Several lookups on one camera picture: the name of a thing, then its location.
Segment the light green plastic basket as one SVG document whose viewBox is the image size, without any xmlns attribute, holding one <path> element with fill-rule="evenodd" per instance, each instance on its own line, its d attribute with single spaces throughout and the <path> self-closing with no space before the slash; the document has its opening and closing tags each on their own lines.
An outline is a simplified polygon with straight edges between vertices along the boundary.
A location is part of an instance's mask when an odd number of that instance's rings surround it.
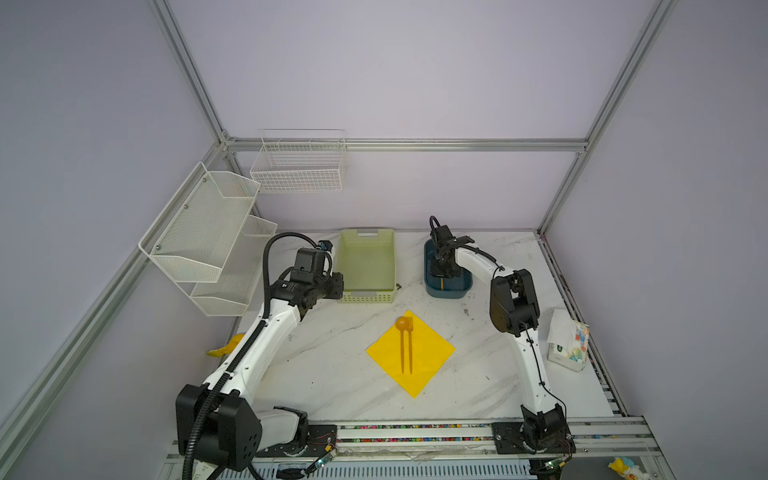
<svg viewBox="0 0 768 480">
<path fill-rule="evenodd" d="M 334 271 L 343 276 L 344 303 L 391 303 L 397 290 L 395 231 L 344 229 Z"/>
</svg>

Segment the orange plastic spoon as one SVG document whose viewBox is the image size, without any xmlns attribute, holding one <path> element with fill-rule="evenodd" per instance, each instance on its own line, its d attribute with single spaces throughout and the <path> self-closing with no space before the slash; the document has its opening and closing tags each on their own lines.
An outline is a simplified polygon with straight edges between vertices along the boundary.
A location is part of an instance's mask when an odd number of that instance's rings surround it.
<svg viewBox="0 0 768 480">
<path fill-rule="evenodd" d="M 413 318 L 409 316 L 401 316 L 399 317 L 394 324 L 395 328 L 400 334 L 400 363 L 401 363 L 401 372 L 402 373 L 409 373 L 409 366 L 408 366 L 408 335 L 407 330 L 409 327 L 413 327 Z"/>
</svg>

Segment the yellow paper napkin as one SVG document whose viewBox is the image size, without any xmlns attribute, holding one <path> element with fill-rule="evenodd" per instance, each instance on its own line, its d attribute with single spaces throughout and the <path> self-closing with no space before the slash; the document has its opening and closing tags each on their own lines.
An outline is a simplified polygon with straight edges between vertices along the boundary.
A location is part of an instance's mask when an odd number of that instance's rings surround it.
<svg viewBox="0 0 768 480">
<path fill-rule="evenodd" d="M 418 397 L 454 354 L 455 347 L 407 310 L 366 350 L 409 396 Z"/>
</svg>

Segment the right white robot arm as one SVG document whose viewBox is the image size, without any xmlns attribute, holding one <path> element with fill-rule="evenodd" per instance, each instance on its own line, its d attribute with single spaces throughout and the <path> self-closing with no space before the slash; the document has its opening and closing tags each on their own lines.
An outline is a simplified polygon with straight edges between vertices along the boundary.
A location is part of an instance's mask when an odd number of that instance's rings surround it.
<svg viewBox="0 0 768 480">
<path fill-rule="evenodd" d="M 567 406 L 551 390 L 539 346 L 540 306 L 532 274 L 509 269 L 475 245 L 469 236 L 455 236 L 450 228 L 429 218 L 434 256 L 429 274 L 441 284 L 469 272 L 488 287 L 489 317 L 494 328 L 513 346 L 523 387 L 520 447 L 543 453 L 568 441 Z"/>
</svg>

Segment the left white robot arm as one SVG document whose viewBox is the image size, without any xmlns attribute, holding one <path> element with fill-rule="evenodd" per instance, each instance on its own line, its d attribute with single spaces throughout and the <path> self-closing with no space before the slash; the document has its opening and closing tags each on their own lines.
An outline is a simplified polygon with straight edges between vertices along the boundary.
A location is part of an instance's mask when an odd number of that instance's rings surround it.
<svg viewBox="0 0 768 480">
<path fill-rule="evenodd" d="M 321 241 L 301 248 L 295 262 L 266 289 L 258 319 L 230 357 L 200 385 L 185 385 L 175 401 L 179 452 L 184 479 L 197 463 L 220 474 L 240 472 L 254 457 L 276 447 L 289 454 L 307 445 L 305 412 L 289 407 L 258 410 L 261 383 L 280 345 L 322 299 L 343 295 L 343 276 L 332 267 L 331 245 Z"/>
</svg>

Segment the teal plastic tray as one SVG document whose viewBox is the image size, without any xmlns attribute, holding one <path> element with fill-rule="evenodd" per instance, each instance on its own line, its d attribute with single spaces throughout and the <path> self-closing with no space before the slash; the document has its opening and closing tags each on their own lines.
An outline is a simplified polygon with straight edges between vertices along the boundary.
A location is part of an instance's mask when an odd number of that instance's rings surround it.
<svg viewBox="0 0 768 480">
<path fill-rule="evenodd" d="M 423 246 L 423 282 L 427 294 L 438 299 L 461 299 L 473 286 L 472 274 L 463 269 L 458 277 L 444 278 L 444 290 L 440 289 L 439 277 L 431 273 L 431 262 L 435 258 L 435 246 L 427 240 Z"/>
</svg>

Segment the yellow banana toy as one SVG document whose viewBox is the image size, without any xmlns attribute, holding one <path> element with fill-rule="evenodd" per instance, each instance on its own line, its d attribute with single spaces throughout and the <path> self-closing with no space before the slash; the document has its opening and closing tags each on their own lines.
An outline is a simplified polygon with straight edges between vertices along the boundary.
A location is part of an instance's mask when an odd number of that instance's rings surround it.
<svg viewBox="0 0 768 480">
<path fill-rule="evenodd" d="M 244 337 L 244 334 L 236 334 L 224 346 L 221 346 L 216 349 L 208 350 L 206 352 L 206 355 L 213 358 L 222 358 L 227 355 L 230 355 L 236 349 L 236 347 L 240 344 L 243 337 Z"/>
</svg>

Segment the white two-tier mesh shelf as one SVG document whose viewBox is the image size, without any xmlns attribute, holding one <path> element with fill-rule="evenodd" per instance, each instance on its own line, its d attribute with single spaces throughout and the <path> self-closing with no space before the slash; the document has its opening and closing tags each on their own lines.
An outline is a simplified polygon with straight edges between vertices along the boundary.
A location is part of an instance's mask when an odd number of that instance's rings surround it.
<svg viewBox="0 0 768 480">
<path fill-rule="evenodd" d="M 260 184 L 198 164 L 138 243 L 208 317 L 240 317 L 277 224 L 255 214 Z"/>
</svg>

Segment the colourful small carton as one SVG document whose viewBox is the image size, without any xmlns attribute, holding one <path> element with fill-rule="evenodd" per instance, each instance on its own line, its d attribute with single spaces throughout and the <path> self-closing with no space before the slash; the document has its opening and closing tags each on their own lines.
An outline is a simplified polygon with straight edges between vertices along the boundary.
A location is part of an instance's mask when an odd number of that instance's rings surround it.
<svg viewBox="0 0 768 480">
<path fill-rule="evenodd" d="M 584 370 L 588 363 L 590 336 L 587 324 L 573 320 L 566 310 L 555 309 L 547 336 L 547 359 L 575 372 Z"/>
</svg>

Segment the small yellow toy figure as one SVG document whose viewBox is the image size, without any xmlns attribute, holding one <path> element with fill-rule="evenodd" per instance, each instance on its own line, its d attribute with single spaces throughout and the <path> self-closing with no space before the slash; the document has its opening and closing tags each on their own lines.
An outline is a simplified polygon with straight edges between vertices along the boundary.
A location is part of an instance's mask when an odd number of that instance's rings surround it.
<svg viewBox="0 0 768 480">
<path fill-rule="evenodd" d="M 643 471 L 628 457 L 615 457 L 608 468 L 624 480 L 650 480 L 651 475 Z"/>
</svg>

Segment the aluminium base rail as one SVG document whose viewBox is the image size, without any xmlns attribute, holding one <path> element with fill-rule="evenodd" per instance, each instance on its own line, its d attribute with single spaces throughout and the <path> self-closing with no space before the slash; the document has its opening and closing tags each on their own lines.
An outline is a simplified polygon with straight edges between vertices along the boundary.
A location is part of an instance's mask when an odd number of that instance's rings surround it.
<svg viewBox="0 0 768 480">
<path fill-rule="evenodd" d="M 512 419 L 315 423 L 300 453 L 270 447 L 219 476 L 275 479 L 313 466 L 313 479 L 565 478 L 586 461 L 607 466 L 621 457 L 652 479 L 675 476 L 641 417 L 571 419 L 563 439 L 536 452 L 523 447 L 519 429 Z"/>
</svg>

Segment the aluminium cage frame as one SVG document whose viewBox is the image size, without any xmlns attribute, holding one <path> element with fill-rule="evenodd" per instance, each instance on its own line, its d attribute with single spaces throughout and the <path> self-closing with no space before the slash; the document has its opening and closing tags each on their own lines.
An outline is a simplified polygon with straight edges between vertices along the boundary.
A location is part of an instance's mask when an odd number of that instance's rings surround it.
<svg viewBox="0 0 768 480">
<path fill-rule="evenodd" d="M 654 3 L 621 67 L 620 73 L 599 110 L 595 122 L 584 139 L 353 138 L 348 141 L 347 147 L 352 152 L 574 152 L 577 158 L 569 167 L 551 206 L 547 209 L 541 225 L 537 228 L 538 231 L 545 232 L 554 223 L 578 176 L 586 166 L 676 5 L 674 1 L 657 1 Z M 151 1 L 148 6 L 195 97 L 196 104 L 202 109 L 205 120 L 215 136 L 213 144 L 203 158 L 203 164 L 209 166 L 236 151 L 258 149 L 262 144 L 259 140 L 227 137 L 219 117 L 214 112 L 210 96 L 204 87 L 202 77 L 194 63 L 170 3 Z M 94 345 L 103 336 L 125 300 L 132 293 L 149 261 L 149 256 L 141 249 L 135 249 L 131 252 L 41 375 L 31 385 L 17 407 L 4 421 L 1 427 L 1 475 L 3 477 L 7 477 L 14 469 L 42 426 L 51 417 L 60 403 L 62 395 L 81 370 L 87 356 L 92 352 Z"/>
</svg>

